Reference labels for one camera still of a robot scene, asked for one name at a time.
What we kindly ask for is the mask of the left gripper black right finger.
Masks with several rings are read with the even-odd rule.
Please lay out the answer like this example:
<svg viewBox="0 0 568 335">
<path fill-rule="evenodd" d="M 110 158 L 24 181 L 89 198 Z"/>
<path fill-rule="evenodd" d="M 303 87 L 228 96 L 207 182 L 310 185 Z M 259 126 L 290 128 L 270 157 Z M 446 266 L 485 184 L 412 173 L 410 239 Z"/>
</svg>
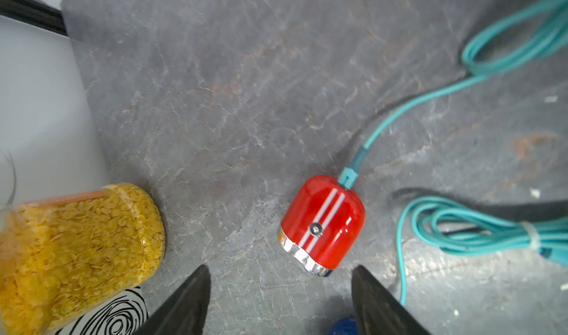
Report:
<svg viewBox="0 0 568 335">
<path fill-rule="evenodd" d="M 351 298 L 359 334 L 430 334 L 363 265 L 352 271 Z"/>
</svg>

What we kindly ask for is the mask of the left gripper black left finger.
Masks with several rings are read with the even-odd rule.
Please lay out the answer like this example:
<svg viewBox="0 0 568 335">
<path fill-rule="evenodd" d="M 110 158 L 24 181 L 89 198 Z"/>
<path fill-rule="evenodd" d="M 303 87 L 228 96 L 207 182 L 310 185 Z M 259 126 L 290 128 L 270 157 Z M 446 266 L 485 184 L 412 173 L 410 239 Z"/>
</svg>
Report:
<svg viewBox="0 0 568 335">
<path fill-rule="evenodd" d="M 203 334 L 211 286 L 208 267 L 200 265 L 134 334 Z"/>
</svg>

